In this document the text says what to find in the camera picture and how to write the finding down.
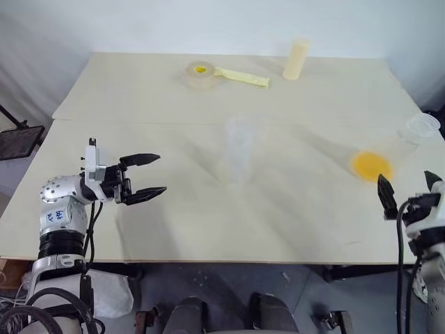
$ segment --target table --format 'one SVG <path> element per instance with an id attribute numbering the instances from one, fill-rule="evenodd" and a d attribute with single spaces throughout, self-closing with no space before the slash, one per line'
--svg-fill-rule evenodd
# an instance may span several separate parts
<path id="1" fill-rule="evenodd" d="M 246 72 L 269 74 L 272 86 L 222 81 L 191 90 L 177 77 L 195 59 L 234 70 L 245 65 Z M 134 190 L 168 188 L 146 203 L 105 206 L 95 228 L 97 261 L 396 263 L 394 222 L 383 221 L 376 185 L 357 179 L 348 160 L 393 135 L 418 108 L 378 60 L 310 58 L 298 81 L 281 79 L 265 62 L 95 54 L 1 217 L 0 255 L 36 257 L 38 189 L 50 177 L 78 173 L 94 136 L 107 164 L 137 152 L 160 154 L 129 176 Z M 227 144 L 234 120 L 254 134 L 248 149 Z M 228 182 L 221 166 L 239 146 L 251 152 L 248 177 Z M 441 173 L 444 149 L 437 135 L 398 169 L 398 203 L 426 191 L 423 170 Z M 17 231 L 26 232 L 12 238 Z M 405 258 L 414 261 L 407 245 Z"/>

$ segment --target black cable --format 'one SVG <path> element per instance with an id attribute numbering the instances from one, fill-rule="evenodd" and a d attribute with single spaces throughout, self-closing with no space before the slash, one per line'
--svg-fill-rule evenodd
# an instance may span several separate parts
<path id="1" fill-rule="evenodd" d="M 99 327 L 100 327 L 100 333 L 99 333 L 99 334 L 104 334 L 104 333 L 105 333 L 105 324 L 104 324 L 102 321 L 100 321 L 100 320 L 98 320 L 98 319 L 96 319 L 96 318 L 94 318 L 93 320 L 94 320 L 94 321 L 96 322 L 96 324 L 98 324 Z"/>
<path id="2" fill-rule="evenodd" d="M 88 226 L 88 231 L 87 231 L 87 235 L 88 235 L 88 240 L 90 241 L 90 243 L 91 243 L 91 254 L 90 254 L 90 261 L 89 261 L 89 263 L 86 265 L 86 268 L 85 268 L 85 271 L 83 272 L 83 273 L 87 273 L 88 272 L 88 270 L 91 268 L 91 266 L 92 266 L 92 262 L 94 261 L 94 259 L 95 259 L 95 240 L 94 240 L 94 237 L 93 237 L 93 233 L 94 233 L 94 227 L 95 227 L 95 224 L 96 224 L 96 221 L 97 221 L 97 219 L 99 218 L 99 215 L 100 215 L 100 213 L 102 212 L 102 208 L 104 207 L 104 204 L 102 203 L 102 202 L 100 202 L 100 204 L 99 204 L 99 209 L 97 210 L 97 213 L 95 214 L 95 216 L 94 216 L 94 218 L 92 219 L 92 221 L 90 220 L 90 225 Z"/>
<path id="3" fill-rule="evenodd" d="M 46 328 L 48 334 L 63 334 L 62 328 L 47 311 L 30 305 L 17 306 L 7 311 L 0 319 L 0 330 L 6 330 L 9 320 L 17 315 L 31 316 Z"/>
<path id="4" fill-rule="evenodd" d="M 86 230 L 86 236 L 85 236 L 85 244 L 83 245 L 83 256 L 86 256 L 86 251 L 88 249 L 88 242 L 90 241 L 90 231 L 91 227 L 94 224 L 93 221 L 95 219 L 95 202 L 91 203 L 91 213 L 90 213 L 90 222 L 88 224 L 88 228 Z"/>
<path id="5" fill-rule="evenodd" d="M 47 294 L 55 294 L 56 296 L 62 297 L 63 299 L 69 301 L 77 310 L 77 312 L 79 312 L 79 314 L 82 316 L 82 319 L 85 322 L 86 328 L 88 330 L 88 334 L 98 334 L 95 320 L 92 317 L 88 306 L 78 296 L 72 294 L 67 290 L 59 289 L 58 287 L 48 287 L 46 289 L 42 289 L 31 296 L 26 304 L 32 305 L 41 296 L 45 296 Z"/>
<path id="6" fill-rule="evenodd" d="M 397 212 L 397 242 L 398 242 L 398 264 L 397 264 L 397 334 L 403 334 L 402 330 L 402 289 L 403 289 L 403 235 L 402 235 L 402 217 L 403 212 L 410 202 L 406 201 L 400 206 Z"/>
<path id="7" fill-rule="evenodd" d="M 410 276 L 410 281 L 408 283 L 408 289 L 406 291 L 406 318 L 405 318 L 405 334 L 411 333 L 411 299 L 412 299 L 412 285 L 414 284 L 414 279 L 416 278 L 417 271 L 419 270 L 422 257 L 417 256 L 416 263 L 412 267 L 412 273 Z"/>

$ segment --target transparent cup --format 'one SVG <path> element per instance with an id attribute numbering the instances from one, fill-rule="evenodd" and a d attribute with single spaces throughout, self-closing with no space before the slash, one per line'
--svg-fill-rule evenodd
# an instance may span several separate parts
<path id="1" fill-rule="evenodd" d="M 354 174 L 366 181 L 377 182 L 383 174 L 388 180 L 394 171 L 440 128 L 440 122 L 431 115 L 419 113 L 411 117 L 394 136 L 361 150 L 350 162 Z"/>

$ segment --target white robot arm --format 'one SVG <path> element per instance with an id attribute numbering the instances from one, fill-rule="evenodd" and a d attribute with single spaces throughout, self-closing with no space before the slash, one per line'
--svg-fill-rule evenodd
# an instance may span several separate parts
<path id="1" fill-rule="evenodd" d="M 0 319 L 0 331 L 6 330 L 11 317 L 22 317 L 27 333 L 81 333 L 81 323 L 88 333 L 97 333 L 91 279 L 87 275 L 93 260 L 86 264 L 88 242 L 104 202 L 133 205 L 151 200 L 163 193 L 164 186 L 131 191 L 125 177 L 129 166 L 150 164 L 156 154 L 135 154 L 120 158 L 113 166 L 99 162 L 96 140 L 86 146 L 85 167 L 80 175 L 59 176 L 48 180 L 40 190 L 43 201 L 40 215 L 40 249 L 33 264 L 33 278 L 27 305 L 17 306 Z M 101 202 L 94 215 L 95 201 Z M 85 206 L 92 205 L 88 222 Z"/>
<path id="2" fill-rule="evenodd" d="M 428 333 L 443 334 L 445 333 L 445 182 L 428 171 L 425 172 L 425 176 L 430 193 L 408 198 L 399 210 L 393 198 L 394 190 L 382 175 L 378 180 L 378 195 L 385 209 L 385 218 L 400 217 L 403 220 L 406 226 L 405 233 L 411 240 L 410 248 L 421 265 L 421 276 L 428 290 Z M 410 311 L 407 310 L 405 330 L 408 334 L 409 314 Z"/>

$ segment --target white curtain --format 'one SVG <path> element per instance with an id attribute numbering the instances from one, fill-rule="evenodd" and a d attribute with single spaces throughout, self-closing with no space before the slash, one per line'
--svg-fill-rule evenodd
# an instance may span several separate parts
<path id="1" fill-rule="evenodd" d="M 385 58 L 419 106 L 445 88 L 444 0 L 0 0 L 0 104 L 46 125 L 92 51 Z"/>

